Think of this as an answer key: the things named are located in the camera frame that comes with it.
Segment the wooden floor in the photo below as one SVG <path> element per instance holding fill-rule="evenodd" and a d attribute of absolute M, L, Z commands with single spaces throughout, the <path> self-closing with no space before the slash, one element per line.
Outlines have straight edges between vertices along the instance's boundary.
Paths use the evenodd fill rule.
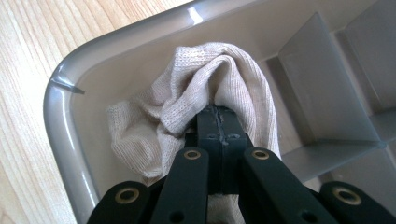
<path fill-rule="evenodd" d="M 0 223 L 75 223 L 44 127 L 56 65 L 78 46 L 190 0 L 3 0 Z"/>

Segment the metal bolt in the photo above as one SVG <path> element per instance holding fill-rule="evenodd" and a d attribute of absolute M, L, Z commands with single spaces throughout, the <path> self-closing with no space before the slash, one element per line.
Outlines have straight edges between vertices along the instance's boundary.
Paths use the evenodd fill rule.
<path fill-rule="evenodd" d="M 332 190 L 332 194 L 343 203 L 350 205 L 361 204 L 361 197 L 350 189 L 336 187 Z"/>
<path fill-rule="evenodd" d="M 270 158 L 270 155 L 268 153 L 266 153 L 263 150 L 254 150 L 251 155 L 256 158 L 257 160 L 267 160 L 268 158 Z"/>
<path fill-rule="evenodd" d="M 197 150 L 188 150 L 184 153 L 184 157 L 187 160 L 196 160 L 201 157 L 201 153 Z"/>
<path fill-rule="evenodd" d="M 136 201 L 139 197 L 139 190 L 136 188 L 120 189 L 116 194 L 116 202 L 120 204 L 127 204 Z"/>

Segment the knit fabric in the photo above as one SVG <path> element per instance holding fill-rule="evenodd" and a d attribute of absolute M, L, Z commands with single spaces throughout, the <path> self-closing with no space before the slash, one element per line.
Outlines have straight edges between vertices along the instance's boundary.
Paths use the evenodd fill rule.
<path fill-rule="evenodd" d="M 225 43 L 177 48 L 173 60 L 147 90 L 111 106 L 112 149 L 152 184 L 168 174 L 184 146 L 190 120 L 209 104 L 233 110 L 253 145 L 280 157 L 268 83 L 246 52 Z M 210 196 L 208 221 L 243 223 L 237 197 Z"/>

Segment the white towel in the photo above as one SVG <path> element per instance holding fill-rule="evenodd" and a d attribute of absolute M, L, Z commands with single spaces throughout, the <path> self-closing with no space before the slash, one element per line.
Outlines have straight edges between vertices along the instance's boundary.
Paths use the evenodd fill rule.
<path fill-rule="evenodd" d="M 268 82 L 246 52 L 224 43 L 177 48 L 166 70 L 146 91 L 111 106 L 112 149 L 151 184 L 168 174 L 183 148 L 189 121 L 209 104 L 232 109 L 253 145 L 280 158 Z M 243 223 L 237 197 L 209 197 L 208 222 Z"/>

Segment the screw hole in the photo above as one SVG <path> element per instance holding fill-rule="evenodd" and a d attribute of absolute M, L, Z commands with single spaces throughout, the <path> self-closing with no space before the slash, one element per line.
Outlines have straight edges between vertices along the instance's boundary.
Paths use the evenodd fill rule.
<path fill-rule="evenodd" d="M 171 221 L 172 223 L 180 223 L 184 220 L 184 214 L 180 211 L 177 212 L 173 212 L 170 216 L 169 216 L 169 221 Z"/>
<path fill-rule="evenodd" d="M 188 160 L 196 160 L 201 157 L 201 153 L 196 150 L 188 150 L 184 153 L 184 157 Z"/>
<path fill-rule="evenodd" d="M 136 188 L 120 189 L 116 194 L 116 202 L 120 204 L 127 204 L 136 201 L 139 197 L 139 190 Z"/>
<path fill-rule="evenodd" d="M 230 133 L 227 135 L 228 138 L 240 138 L 241 136 L 239 134 L 236 133 Z"/>
<path fill-rule="evenodd" d="M 318 218 L 317 216 L 315 216 L 315 214 L 313 214 L 310 211 L 304 210 L 301 214 L 300 217 L 305 220 L 306 222 L 309 223 L 316 223 L 318 222 Z"/>
<path fill-rule="evenodd" d="M 353 192 L 350 189 L 346 188 L 334 188 L 332 194 L 343 203 L 347 203 L 350 205 L 359 205 L 361 204 L 361 197 L 358 194 Z"/>
<path fill-rule="evenodd" d="M 123 192 L 123 193 L 120 195 L 120 197 L 121 197 L 123 200 L 131 199 L 131 198 L 134 197 L 134 192 L 131 191 L 131 190 L 125 191 L 125 192 Z"/>
<path fill-rule="evenodd" d="M 262 150 L 254 150 L 252 153 L 253 157 L 257 160 L 267 160 L 270 155 Z"/>

